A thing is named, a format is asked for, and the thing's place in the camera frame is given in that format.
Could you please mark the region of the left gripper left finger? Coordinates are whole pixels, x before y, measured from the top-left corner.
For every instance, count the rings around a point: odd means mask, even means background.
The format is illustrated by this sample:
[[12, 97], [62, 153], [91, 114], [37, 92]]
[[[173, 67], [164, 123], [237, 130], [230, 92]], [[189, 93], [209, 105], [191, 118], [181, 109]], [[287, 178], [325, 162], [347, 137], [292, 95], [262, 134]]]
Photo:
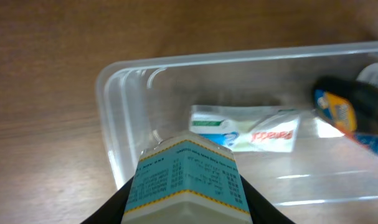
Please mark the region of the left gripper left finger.
[[81, 224], [121, 224], [133, 177]]

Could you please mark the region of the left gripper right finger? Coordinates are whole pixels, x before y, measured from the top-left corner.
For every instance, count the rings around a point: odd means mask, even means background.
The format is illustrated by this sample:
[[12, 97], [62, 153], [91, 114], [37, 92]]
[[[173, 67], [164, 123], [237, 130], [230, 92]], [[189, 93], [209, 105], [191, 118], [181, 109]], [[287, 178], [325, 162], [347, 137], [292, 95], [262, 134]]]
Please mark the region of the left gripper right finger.
[[295, 224], [240, 176], [253, 224]]

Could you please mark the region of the gold lid small jar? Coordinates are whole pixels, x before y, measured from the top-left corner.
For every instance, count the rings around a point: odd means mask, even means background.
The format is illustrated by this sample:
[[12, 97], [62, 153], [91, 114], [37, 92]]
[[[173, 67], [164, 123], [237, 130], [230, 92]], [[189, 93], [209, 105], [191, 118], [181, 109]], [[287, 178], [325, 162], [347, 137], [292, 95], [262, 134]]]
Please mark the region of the gold lid small jar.
[[139, 158], [122, 223], [251, 223], [233, 152], [183, 132]]

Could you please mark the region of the white Panadol box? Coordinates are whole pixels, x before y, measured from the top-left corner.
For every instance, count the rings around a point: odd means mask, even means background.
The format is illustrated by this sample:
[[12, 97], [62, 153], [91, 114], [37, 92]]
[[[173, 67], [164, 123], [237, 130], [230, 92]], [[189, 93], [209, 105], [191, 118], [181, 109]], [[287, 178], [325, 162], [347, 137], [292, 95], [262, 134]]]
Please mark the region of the white Panadol box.
[[233, 152], [290, 153], [300, 112], [281, 106], [191, 106], [189, 130]]

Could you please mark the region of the dark bottle white cap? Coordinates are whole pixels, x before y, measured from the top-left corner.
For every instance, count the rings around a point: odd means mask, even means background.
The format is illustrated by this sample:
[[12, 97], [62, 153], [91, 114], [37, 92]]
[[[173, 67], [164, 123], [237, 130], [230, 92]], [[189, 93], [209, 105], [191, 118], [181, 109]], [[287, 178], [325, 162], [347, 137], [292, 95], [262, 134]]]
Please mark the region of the dark bottle white cap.
[[312, 87], [318, 116], [378, 155], [378, 88], [357, 80], [325, 76]]

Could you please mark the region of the white dropper bottle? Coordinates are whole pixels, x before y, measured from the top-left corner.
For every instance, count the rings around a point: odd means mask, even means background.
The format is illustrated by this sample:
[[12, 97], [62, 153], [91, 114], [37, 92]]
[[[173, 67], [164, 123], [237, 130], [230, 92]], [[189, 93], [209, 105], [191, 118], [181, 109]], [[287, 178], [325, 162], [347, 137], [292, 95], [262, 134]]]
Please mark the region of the white dropper bottle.
[[378, 63], [373, 63], [363, 69], [356, 80], [378, 88]]

